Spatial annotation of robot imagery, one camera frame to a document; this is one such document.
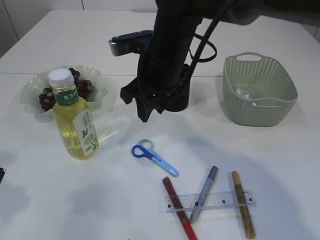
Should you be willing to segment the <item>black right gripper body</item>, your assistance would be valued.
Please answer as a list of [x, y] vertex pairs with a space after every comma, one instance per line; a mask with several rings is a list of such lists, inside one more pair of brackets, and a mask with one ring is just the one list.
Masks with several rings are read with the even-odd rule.
[[165, 99], [178, 88], [183, 79], [189, 78], [191, 67], [185, 63], [186, 57], [185, 53], [173, 54], [168, 59], [150, 53], [140, 55], [136, 99], [150, 100], [159, 114], [166, 111]]

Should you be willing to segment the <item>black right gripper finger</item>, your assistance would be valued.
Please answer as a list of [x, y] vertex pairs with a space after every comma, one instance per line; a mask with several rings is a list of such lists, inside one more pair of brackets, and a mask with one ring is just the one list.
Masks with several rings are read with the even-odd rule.
[[154, 104], [150, 100], [136, 99], [137, 115], [143, 123], [149, 120], [152, 111], [155, 109]]
[[133, 99], [137, 96], [137, 79], [133, 79], [126, 86], [120, 90], [120, 98], [125, 104], [132, 103]]

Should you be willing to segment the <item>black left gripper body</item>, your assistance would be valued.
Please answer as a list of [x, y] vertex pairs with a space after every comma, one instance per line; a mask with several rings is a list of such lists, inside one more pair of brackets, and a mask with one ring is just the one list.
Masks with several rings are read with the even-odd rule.
[[4, 169], [4, 168], [1, 167], [1, 168], [0, 168], [0, 183], [2, 182], [5, 174], [6, 174], [6, 169]]

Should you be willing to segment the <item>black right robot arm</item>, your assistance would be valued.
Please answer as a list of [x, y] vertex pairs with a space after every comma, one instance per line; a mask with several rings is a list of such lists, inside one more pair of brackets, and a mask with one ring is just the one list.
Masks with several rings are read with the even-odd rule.
[[189, 104], [190, 81], [218, 23], [245, 26], [260, 16], [300, 24], [320, 23], [317, 0], [158, 0], [152, 30], [113, 37], [114, 56], [139, 55], [136, 78], [120, 90], [147, 122], [152, 111], [180, 112]]

